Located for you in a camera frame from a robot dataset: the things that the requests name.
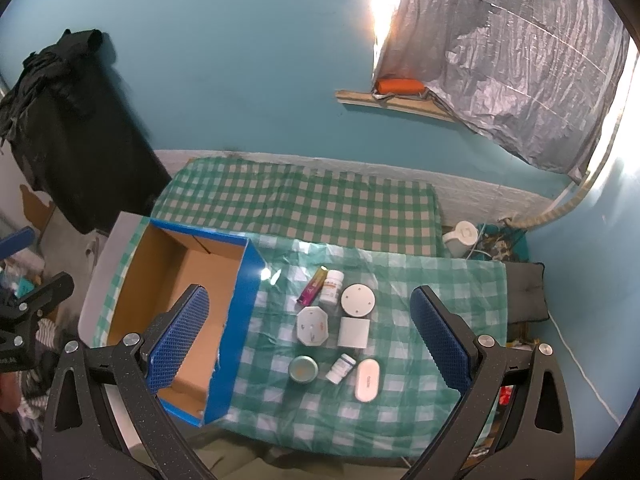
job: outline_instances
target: wooden plank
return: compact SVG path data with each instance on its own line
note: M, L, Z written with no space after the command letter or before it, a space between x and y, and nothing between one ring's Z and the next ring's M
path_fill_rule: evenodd
M454 122L454 118L446 111L439 108L432 100L416 100L401 97L391 97L389 99L378 100L366 92L352 92L350 90L338 90L335 93L336 99L345 105L369 106L372 108L382 108L395 110L397 112L407 112L410 114L422 115L442 121Z

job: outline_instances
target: blue wall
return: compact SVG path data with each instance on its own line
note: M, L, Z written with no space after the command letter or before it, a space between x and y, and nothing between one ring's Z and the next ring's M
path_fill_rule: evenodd
M367 91L369 0L13 0L0 72L65 28L100 28L112 77L156 149L324 156L456 174L555 197L566 177L529 167L462 126L345 108Z
M628 98L632 107L640 99L637 79ZM549 310L587 377L620 420L640 387L637 113L625 111L610 169L587 198L564 218L527 234L532 261L546 265ZM615 422L587 386L551 322L534 329L559 359L578 457L598 456L615 433Z

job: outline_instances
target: flexible hose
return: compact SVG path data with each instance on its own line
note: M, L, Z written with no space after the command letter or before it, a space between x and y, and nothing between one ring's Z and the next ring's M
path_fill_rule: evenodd
M620 112L618 113L618 116L616 118L616 124L613 127L613 132L611 133L611 138L609 139L609 143L607 144L607 149L605 150L604 155L602 155L602 159L600 160L600 163L598 164L598 167L596 168L596 170L593 173L591 173L590 175L587 176L587 178L583 181L583 183L580 184L580 187L578 188L578 191L576 191L575 195L568 202L566 202L566 203L564 203L564 204L552 209L551 211L549 211L547 213L542 213L542 214L540 214L538 216L533 216L533 217L529 217L529 218L523 218L522 220L517 220L517 219L514 220L513 218L505 218L504 219L504 223L508 227L513 228L513 229L525 229L526 230L526 229L531 229L533 227L543 226L545 224L548 224L549 222L553 222L554 220L558 220L559 218L562 218L566 214L570 213L576 207L578 207L578 205L580 204L580 202L582 202L582 200L584 200L584 198L590 192L591 188L593 187L593 185L595 184L596 180L600 176L600 173L602 173L602 170L605 167L607 161L609 160L609 155L611 154L611 150L613 148L613 143L616 140L616 134L618 133L618 128L620 127L620 121L622 120L622 114L624 113L624 111L626 109L626 104L627 104L627 101L628 101L629 92L631 90L631 83L632 83L634 75L636 74L637 65L638 65L638 53L636 53L636 60L634 62L633 72L632 72L632 75L631 75L631 79L629 81L629 87L628 87L628 89L626 91L625 103L622 106L622 108L620 109Z

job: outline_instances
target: green checkered cushion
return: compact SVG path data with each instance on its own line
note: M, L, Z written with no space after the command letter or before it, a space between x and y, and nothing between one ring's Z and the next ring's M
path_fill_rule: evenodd
M448 256L429 184L351 171L199 158L175 175L153 216L369 251Z

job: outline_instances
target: wrinkled plastic sheet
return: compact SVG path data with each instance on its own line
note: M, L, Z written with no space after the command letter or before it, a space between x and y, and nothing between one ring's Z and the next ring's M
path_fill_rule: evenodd
M628 42L608 0L401 0L374 79L421 80L473 131L579 181Z
M218 424L289 449L341 456L418 456L438 433L460 395L444 383L411 321L409 296L429 285L444 305L477 333L505 343L506 272L500 262L431 258L364 251L290 238L250 237L270 272L263 276L244 344L229 412ZM344 287L369 286L376 297L368 345L338 348L342 311L325 307L329 339L304 346L296 336L296 299L320 265L344 272ZM338 385L324 377L342 352L381 368L372 402L354 396L356 373ZM311 384L291 381L299 355L315 359ZM489 416L483 435L493 420Z

